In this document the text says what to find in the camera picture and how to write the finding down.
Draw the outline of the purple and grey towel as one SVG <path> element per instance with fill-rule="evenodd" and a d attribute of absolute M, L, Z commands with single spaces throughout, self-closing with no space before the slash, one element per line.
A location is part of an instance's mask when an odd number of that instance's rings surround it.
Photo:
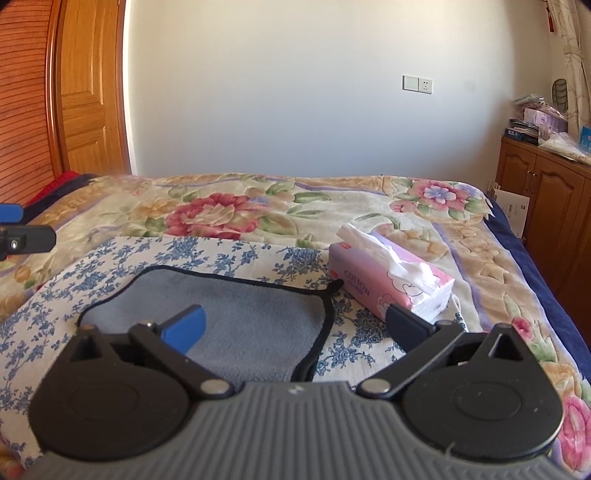
<path fill-rule="evenodd" d="M 155 266 L 86 308 L 80 325 L 121 334 L 161 324 L 190 305 L 204 308 L 204 337 L 186 356 L 236 387 L 245 382 L 310 382 L 335 322 L 342 281 L 303 289 Z"/>

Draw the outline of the blue floral white cloth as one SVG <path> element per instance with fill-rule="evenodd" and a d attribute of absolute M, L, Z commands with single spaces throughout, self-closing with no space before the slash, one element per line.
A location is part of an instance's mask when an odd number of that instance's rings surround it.
<path fill-rule="evenodd" d="M 34 389 L 76 330 L 79 314 L 118 292 L 142 270 L 170 266 L 297 288 L 328 284 L 328 252 L 242 241 L 190 239 L 109 240 L 49 280 L 1 323 L 1 457 L 9 479 L 22 475 L 40 451 L 26 409 Z M 405 355 L 379 320 L 351 296 L 334 298 L 335 326 L 315 380 L 353 384 Z"/>

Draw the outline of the red pillow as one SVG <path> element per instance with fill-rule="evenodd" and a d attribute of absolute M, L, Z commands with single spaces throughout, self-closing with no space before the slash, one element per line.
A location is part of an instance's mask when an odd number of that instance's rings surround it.
<path fill-rule="evenodd" d="M 35 202 L 42 200 L 59 187 L 65 185 L 67 182 L 72 181 L 76 178 L 80 177 L 80 174 L 75 171 L 66 171 L 62 173 L 60 176 L 56 177 L 52 182 L 45 185 L 32 199 L 30 199 L 25 206 L 31 206 Z"/>

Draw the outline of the wooden slatted wardrobe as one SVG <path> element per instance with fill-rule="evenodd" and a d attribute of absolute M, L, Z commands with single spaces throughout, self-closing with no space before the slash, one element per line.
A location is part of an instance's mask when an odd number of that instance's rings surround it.
<path fill-rule="evenodd" d="M 24 204 L 63 172 L 54 113 L 61 3 L 1 6 L 1 200 Z"/>

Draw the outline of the pink tissue pack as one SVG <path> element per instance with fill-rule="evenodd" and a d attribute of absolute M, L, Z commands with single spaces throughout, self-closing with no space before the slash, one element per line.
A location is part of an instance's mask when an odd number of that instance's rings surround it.
<path fill-rule="evenodd" d="M 448 306 L 455 279 L 378 233 L 342 225 L 329 246 L 329 275 L 346 292 L 385 320 L 399 305 L 433 323 Z"/>

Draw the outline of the floral bed blanket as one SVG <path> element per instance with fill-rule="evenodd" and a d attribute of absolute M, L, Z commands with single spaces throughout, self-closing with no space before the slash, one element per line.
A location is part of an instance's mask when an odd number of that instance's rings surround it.
<path fill-rule="evenodd" d="M 563 400 L 555 461 L 590 475 L 590 353 L 500 206 L 457 181 L 400 176 L 273 178 L 80 175 L 25 207 L 57 234 L 47 254 L 1 265 L 1 323 L 103 243 L 215 239 L 328 251 L 346 223 L 378 233 L 455 279 L 447 315 L 469 331 L 515 327 Z"/>

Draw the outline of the white paper bag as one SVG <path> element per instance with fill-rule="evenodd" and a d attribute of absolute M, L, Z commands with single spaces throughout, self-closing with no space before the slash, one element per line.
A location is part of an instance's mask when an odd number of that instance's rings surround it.
<path fill-rule="evenodd" d="M 493 196 L 504 212 L 513 234 L 522 238 L 525 232 L 530 198 L 502 189 L 494 189 Z"/>

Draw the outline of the wooden sideboard cabinet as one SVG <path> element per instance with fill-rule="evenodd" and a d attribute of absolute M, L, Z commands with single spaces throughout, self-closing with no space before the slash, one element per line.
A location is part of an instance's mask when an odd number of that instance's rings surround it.
<path fill-rule="evenodd" d="M 496 182 L 529 198 L 525 246 L 556 299 L 583 330 L 590 321 L 590 168 L 501 140 Z"/>

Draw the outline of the wooden door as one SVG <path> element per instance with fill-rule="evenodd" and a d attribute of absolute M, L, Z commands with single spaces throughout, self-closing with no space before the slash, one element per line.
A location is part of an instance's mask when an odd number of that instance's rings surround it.
<path fill-rule="evenodd" d="M 123 99 L 124 1 L 63 1 L 56 44 L 56 114 L 68 170 L 131 172 Z"/>

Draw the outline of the dark book stack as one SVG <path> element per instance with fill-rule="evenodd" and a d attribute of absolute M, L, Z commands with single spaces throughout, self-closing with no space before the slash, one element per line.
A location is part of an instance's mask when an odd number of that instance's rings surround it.
<path fill-rule="evenodd" d="M 539 127 L 529 122 L 512 118 L 504 131 L 504 136 L 515 141 L 537 146 L 539 144 Z"/>

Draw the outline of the plastic bag on cabinet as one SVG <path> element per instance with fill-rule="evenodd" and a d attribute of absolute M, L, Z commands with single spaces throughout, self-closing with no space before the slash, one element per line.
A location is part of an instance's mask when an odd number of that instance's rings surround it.
<path fill-rule="evenodd" d="M 590 152 L 581 147 L 566 132 L 551 133 L 547 140 L 539 144 L 539 148 L 567 160 L 591 166 Z"/>

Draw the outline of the pink box on cabinet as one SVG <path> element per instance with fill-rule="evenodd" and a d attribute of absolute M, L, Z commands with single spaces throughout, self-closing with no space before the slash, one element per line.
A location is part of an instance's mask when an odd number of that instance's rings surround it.
<path fill-rule="evenodd" d="M 554 133 L 568 131 L 568 122 L 562 116 L 532 108 L 524 109 L 524 121 L 538 127 L 539 139 L 546 141 Z"/>

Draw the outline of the blue box on cabinet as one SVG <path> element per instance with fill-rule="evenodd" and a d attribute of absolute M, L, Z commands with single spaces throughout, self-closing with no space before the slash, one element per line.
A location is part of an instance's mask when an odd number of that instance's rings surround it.
<path fill-rule="evenodd" d="M 579 146 L 585 150 L 591 150 L 591 126 L 586 125 L 581 129 Z"/>

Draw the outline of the patterned beige curtain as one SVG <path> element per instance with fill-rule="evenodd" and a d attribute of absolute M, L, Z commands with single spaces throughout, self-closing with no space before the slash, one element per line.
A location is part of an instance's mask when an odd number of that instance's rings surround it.
<path fill-rule="evenodd" d="M 590 2 L 546 1 L 560 45 L 560 60 L 567 81 L 569 134 L 580 139 L 590 125 Z"/>

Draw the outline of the white wall switch socket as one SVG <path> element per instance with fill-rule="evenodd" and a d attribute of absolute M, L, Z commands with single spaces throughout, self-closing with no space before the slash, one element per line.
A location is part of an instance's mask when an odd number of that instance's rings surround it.
<path fill-rule="evenodd" d="M 404 75 L 403 89 L 409 92 L 417 92 L 431 95 L 433 93 L 433 81 L 427 78 Z"/>

